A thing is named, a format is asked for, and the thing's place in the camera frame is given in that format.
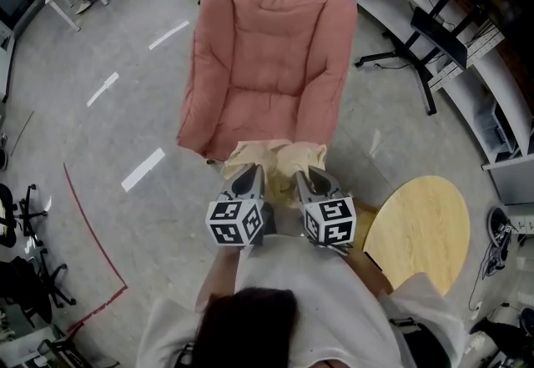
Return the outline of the large black television screen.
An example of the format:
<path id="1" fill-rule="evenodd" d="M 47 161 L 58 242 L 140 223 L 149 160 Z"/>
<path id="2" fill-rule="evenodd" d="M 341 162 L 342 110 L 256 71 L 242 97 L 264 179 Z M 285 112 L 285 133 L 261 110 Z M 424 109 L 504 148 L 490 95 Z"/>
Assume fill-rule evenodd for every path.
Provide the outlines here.
<path id="1" fill-rule="evenodd" d="M 463 32 L 470 21 L 466 17 L 452 31 L 448 31 L 423 9 L 415 8 L 411 27 L 434 46 L 421 61 L 428 63 L 438 53 L 444 53 L 461 70 L 466 70 L 467 48 L 456 36 Z"/>

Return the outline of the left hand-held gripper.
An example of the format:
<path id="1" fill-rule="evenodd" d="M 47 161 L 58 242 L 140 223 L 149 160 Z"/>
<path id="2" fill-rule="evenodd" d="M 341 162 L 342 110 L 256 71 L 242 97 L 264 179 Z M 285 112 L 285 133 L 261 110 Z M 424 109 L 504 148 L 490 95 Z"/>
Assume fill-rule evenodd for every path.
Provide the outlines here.
<path id="1" fill-rule="evenodd" d="M 246 165 L 227 185 L 229 191 L 222 191 L 209 203 L 205 216 L 214 242 L 220 247 L 238 249 L 262 245 L 266 235 L 276 234 L 274 209 L 264 201 L 263 167 Z"/>

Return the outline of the round wooden side table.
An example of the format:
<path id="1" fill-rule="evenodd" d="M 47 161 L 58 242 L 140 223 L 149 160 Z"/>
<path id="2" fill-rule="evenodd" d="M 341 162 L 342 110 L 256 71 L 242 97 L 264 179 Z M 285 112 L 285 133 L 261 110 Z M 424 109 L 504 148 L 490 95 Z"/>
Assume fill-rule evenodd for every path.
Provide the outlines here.
<path id="1" fill-rule="evenodd" d="M 381 206 L 363 250 L 394 289 L 424 273 L 446 295 L 461 273 L 470 238 L 461 192 L 447 179 L 426 175 L 403 184 Z"/>

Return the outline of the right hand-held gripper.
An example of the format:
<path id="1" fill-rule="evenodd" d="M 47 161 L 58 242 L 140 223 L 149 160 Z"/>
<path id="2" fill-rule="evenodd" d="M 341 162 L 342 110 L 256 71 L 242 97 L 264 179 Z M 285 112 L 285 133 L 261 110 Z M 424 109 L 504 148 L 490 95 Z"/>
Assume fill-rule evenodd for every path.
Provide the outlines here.
<path id="1" fill-rule="evenodd" d="M 357 215 L 353 199 L 339 180 L 323 169 L 310 166 L 295 174 L 305 236 L 317 247 L 347 256 L 353 248 Z"/>

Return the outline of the person's left forearm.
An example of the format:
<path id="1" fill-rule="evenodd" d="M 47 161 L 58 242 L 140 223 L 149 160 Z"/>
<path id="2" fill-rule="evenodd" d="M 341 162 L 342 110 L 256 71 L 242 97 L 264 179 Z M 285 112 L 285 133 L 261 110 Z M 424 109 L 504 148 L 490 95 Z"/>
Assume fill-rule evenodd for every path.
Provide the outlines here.
<path id="1" fill-rule="evenodd" d="M 195 311 L 201 312 L 213 299 L 232 295 L 235 292 L 236 276 L 239 267 L 240 249 L 220 247 L 209 273 L 200 287 Z"/>

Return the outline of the black television floor stand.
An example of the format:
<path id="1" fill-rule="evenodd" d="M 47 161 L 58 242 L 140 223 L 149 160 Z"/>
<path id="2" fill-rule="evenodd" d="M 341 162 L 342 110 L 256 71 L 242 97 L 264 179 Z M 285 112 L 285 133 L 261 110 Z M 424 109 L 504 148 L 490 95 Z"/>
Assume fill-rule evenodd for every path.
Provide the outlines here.
<path id="1" fill-rule="evenodd" d="M 437 3 L 428 12 L 428 14 L 437 21 L 436 17 L 444 9 L 444 7 L 447 5 L 447 3 L 449 1 L 451 1 L 451 0 L 438 0 Z M 462 20 L 464 20 L 466 17 L 469 17 L 471 19 L 469 24 L 471 24 L 474 20 L 476 20 L 481 15 L 482 12 L 483 12 L 483 9 L 480 6 L 476 5 L 471 9 L 471 11 Z M 381 65 L 378 64 L 378 62 L 380 60 L 391 59 L 391 58 L 401 58 L 401 59 L 405 60 L 406 61 L 406 66 L 412 66 L 416 70 L 416 72 L 417 72 L 417 74 L 419 76 L 419 79 L 420 79 L 420 82 L 421 82 L 422 92 L 423 92 L 424 98 L 426 100 L 427 114 L 431 116 L 431 115 L 436 113 L 436 105 L 435 105 L 435 101 L 434 101 L 433 95 L 431 94 L 431 88 L 430 88 L 430 85 L 429 85 L 429 82 L 432 79 L 432 74 L 428 70 L 427 65 L 430 63 L 431 60 L 433 60 L 434 58 L 437 58 L 440 55 L 444 56 L 446 58 L 448 58 L 448 57 L 444 53 L 438 53 L 428 63 L 423 63 L 421 60 L 424 57 L 423 58 L 418 58 L 411 51 L 411 47 L 412 47 L 412 45 L 415 44 L 415 42 L 419 38 L 423 38 L 423 39 L 425 39 L 425 38 L 423 36 L 419 35 L 413 28 L 411 28 L 411 29 L 413 30 L 413 33 L 408 38 L 408 40 L 405 41 L 405 42 L 402 42 L 397 36 L 393 35 L 393 33 L 391 31 L 389 31 L 389 30 L 385 31 L 383 33 L 383 35 L 386 38 L 389 38 L 392 41 L 394 49 L 392 51 L 386 52 L 386 53 L 377 53 L 377 54 L 373 54 L 373 55 L 363 56 L 358 61 L 356 61 L 354 63 L 354 66 L 356 68 L 361 68 L 364 64 L 372 62 L 377 68 L 380 68 Z"/>

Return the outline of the black swivel office chair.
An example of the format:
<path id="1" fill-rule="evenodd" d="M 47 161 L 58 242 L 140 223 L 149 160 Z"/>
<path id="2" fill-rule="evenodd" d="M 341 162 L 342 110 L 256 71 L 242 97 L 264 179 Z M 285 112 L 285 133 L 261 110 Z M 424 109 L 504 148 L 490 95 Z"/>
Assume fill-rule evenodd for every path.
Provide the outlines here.
<path id="1" fill-rule="evenodd" d="M 12 248 L 16 244 L 15 229 L 18 221 L 21 220 L 23 235 L 30 237 L 37 247 L 43 246 L 43 242 L 37 237 L 31 223 L 34 218 L 48 216 L 47 211 L 30 212 L 30 196 L 36 189 L 36 184 L 30 184 L 25 198 L 15 204 L 11 190 L 6 185 L 0 184 L 0 245 Z"/>
<path id="2" fill-rule="evenodd" d="M 35 315 L 46 324 L 52 322 L 52 302 L 58 309 L 64 307 L 58 299 L 70 306 L 77 304 L 74 298 L 67 297 L 56 285 L 59 274 L 67 270 L 68 266 L 61 264 L 50 273 L 44 258 L 47 252 L 40 252 L 39 271 L 21 257 L 15 257 L 10 262 L 0 261 L 0 299 L 4 299 L 9 305 L 18 305 L 32 328 L 35 327 L 32 321 Z"/>

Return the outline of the person's white shirt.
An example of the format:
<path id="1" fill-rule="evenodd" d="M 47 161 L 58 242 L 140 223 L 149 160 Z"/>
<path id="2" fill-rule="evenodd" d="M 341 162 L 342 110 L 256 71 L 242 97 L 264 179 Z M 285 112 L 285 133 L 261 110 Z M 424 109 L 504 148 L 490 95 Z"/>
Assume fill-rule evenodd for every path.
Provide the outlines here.
<path id="1" fill-rule="evenodd" d="M 135 368 L 458 368 L 464 344 L 427 275 L 375 297 L 344 256 L 271 234 L 240 251 L 232 295 L 157 300 Z"/>

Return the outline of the person's right forearm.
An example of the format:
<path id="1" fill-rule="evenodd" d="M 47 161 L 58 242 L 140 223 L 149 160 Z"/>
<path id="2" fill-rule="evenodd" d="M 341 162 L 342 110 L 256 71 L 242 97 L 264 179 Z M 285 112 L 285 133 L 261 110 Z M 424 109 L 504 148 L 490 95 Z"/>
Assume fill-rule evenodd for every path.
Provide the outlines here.
<path id="1" fill-rule="evenodd" d="M 345 257 L 345 262 L 375 297 L 393 292 L 390 281 L 362 250 L 353 248 Z"/>

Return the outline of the beige cloth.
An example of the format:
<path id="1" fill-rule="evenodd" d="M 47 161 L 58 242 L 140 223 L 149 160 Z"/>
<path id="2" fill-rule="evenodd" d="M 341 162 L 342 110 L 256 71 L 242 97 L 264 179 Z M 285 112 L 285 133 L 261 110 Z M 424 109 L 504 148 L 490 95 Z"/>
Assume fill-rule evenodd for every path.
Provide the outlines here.
<path id="1" fill-rule="evenodd" d="M 325 169 L 327 146 L 285 139 L 238 142 L 224 162 L 222 176 L 229 179 L 244 166 L 258 164 L 264 170 L 265 200 L 270 204 L 298 208 L 300 199 L 295 173 L 309 177 L 310 166 Z"/>

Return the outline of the translucent plastic storage bin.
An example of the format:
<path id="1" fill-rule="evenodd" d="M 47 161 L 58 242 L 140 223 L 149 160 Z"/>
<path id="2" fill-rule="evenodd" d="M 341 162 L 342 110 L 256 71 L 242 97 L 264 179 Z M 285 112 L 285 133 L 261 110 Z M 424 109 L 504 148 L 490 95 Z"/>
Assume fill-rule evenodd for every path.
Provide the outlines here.
<path id="1" fill-rule="evenodd" d="M 518 149 L 511 126 L 494 98 L 483 101 L 476 113 L 475 125 L 492 154 L 514 154 Z"/>

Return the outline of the pink cushioned lounge chair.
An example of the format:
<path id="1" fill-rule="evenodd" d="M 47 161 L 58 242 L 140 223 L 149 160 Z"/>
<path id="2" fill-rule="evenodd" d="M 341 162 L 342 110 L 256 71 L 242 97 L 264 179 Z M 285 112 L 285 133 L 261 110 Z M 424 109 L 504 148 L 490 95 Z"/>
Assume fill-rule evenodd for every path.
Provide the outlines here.
<path id="1" fill-rule="evenodd" d="M 200 0 L 180 147 L 224 161 L 241 142 L 331 141 L 354 0 Z"/>

